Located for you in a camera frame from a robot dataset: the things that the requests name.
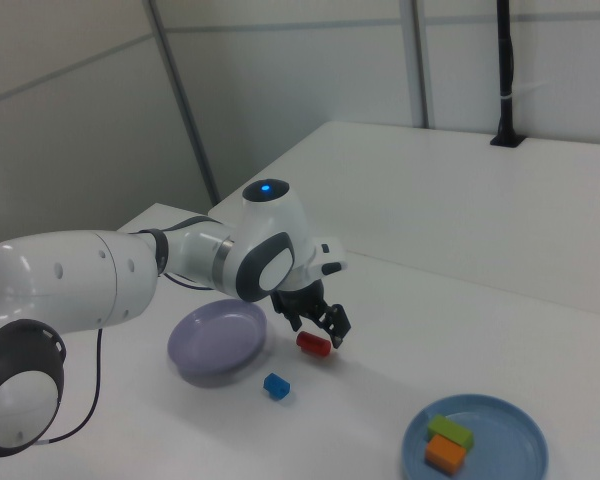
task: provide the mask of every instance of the white wall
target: white wall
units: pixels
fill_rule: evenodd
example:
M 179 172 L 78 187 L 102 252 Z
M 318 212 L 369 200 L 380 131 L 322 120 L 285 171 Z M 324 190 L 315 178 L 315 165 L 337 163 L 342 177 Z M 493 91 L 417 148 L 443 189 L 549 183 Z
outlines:
M 420 2 L 433 128 L 495 133 L 496 2 Z M 530 136 L 600 143 L 600 0 L 512 0 L 514 121 Z
M 420 115 L 398 0 L 158 6 L 222 197 L 324 122 Z
M 0 0 L 0 241 L 210 201 L 140 1 Z

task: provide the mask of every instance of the blue block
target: blue block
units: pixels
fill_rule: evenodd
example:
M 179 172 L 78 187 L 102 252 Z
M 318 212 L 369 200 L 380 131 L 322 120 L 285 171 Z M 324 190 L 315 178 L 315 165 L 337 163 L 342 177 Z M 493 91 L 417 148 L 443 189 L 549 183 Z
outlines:
M 275 373 L 270 373 L 267 378 L 264 379 L 264 389 L 269 392 L 271 398 L 281 400 L 287 396 L 291 390 L 291 385 Z

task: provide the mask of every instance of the orange block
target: orange block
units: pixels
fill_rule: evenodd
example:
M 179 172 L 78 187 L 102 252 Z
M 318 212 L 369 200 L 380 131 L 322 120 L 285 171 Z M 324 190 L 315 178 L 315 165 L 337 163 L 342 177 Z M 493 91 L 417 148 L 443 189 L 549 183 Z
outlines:
M 424 452 L 424 458 L 445 473 L 453 475 L 462 466 L 467 451 L 460 445 L 435 435 Z

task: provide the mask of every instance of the purple plate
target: purple plate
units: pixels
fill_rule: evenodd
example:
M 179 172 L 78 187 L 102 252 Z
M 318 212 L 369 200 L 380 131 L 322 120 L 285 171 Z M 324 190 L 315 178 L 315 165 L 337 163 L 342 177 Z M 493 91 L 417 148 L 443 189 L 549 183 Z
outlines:
M 242 300 L 220 300 L 184 317 L 169 337 L 169 357 L 181 373 L 214 375 L 251 360 L 264 345 L 267 318 Z

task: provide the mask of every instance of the table surface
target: table surface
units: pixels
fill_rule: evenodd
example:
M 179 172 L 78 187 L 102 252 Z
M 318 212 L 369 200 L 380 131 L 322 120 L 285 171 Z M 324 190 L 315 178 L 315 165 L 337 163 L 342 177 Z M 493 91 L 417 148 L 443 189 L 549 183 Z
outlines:
M 600 313 L 600 145 L 330 122 L 255 178 L 351 252 Z M 211 216 L 235 223 L 242 188 Z
M 225 206 L 233 201 L 215 212 L 231 217 Z M 188 216 L 155 205 L 123 231 Z M 340 224 L 329 225 L 316 233 L 341 234 Z M 58 444 L 0 459 L 0 480 L 402 479 L 409 422 L 458 393 L 497 396 L 531 415 L 547 439 L 548 480 L 600 478 L 599 314 L 362 253 L 325 279 L 326 300 L 342 303 L 353 325 L 337 352 L 325 360 L 301 353 L 288 322 L 262 301 L 264 350 L 215 385 L 182 379 L 167 341 L 186 314 L 226 296 L 160 278 L 143 315 L 104 332 L 100 403 L 89 424 Z M 305 328 L 318 333 L 310 322 Z M 48 436 L 70 430 L 89 409 L 95 337 L 65 338 L 65 396 Z M 262 389 L 271 372 L 291 383 L 280 402 Z

